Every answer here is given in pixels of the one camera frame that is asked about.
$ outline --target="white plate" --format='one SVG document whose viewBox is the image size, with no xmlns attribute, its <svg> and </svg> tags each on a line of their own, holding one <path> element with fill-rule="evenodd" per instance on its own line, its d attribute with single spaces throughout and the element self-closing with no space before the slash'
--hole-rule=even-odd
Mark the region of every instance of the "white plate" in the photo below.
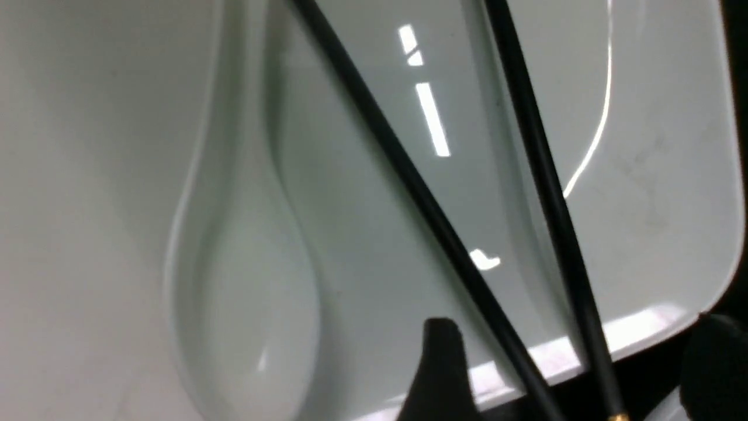
<svg viewBox="0 0 748 421">
<path fill-rule="evenodd" d="M 228 1 L 221 14 L 164 301 L 177 368 L 199 411 L 209 421 L 283 421 L 297 414 L 314 372 L 319 299 L 259 120 L 238 118 L 259 115 L 256 78 L 243 70 L 253 66 L 244 48 L 258 49 L 245 45 L 243 28 L 262 23 L 245 23 L 238 6 Z"/>
<path fill-rule="evenodd" d="M 477 0 L 319 0 L 543 374 L 582 371 L 500 65 Z M 744 209 L 716 1 L 511 1 L 616 359 L 729 284 Z M 295 14 L 269 18 L 271 143 L 319 268 L 303 420 L 388 420 L 420 325 L 455 319 L 476 400 L 521 391 Z"/>
</svg>

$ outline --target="chopstick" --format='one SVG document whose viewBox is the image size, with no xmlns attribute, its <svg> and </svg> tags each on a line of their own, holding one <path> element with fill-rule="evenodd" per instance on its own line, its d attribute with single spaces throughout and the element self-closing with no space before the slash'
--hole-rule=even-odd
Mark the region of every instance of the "chopstick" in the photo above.
<svg viewBox="0 0 748 421">
<path fill-rule="evenodd" d="M 563 421 L 565 417 L 554 398 L 551 388 L 533 362 L 491 289 L 486 285 L 465 245 L 447 219 L 415 165 L 405 152 L 400 140 L 377 104 L 363 77 L 319 9 L 314 0 L 291 0 L 298 15 L 307 26 L 319 48 L 327 57 L 332 70 L 348 91 L 351 100 L 374 135 L 379 147 L 389 160 L 395 173 L 407 189 L 421 216 L 447 255 L 463 286 L 478 307 L 483 319 L 501 344 L 524 383 L 527 393 L 535 400 L 539 412 L 547 421 Z"/>
<path fill-rule="evenodd" d="M 484 0 L 484 3 L 584 352 L 600 388 L 608 420 L 628 420 L 509 5 L 506 0 Z"/>
</svg>

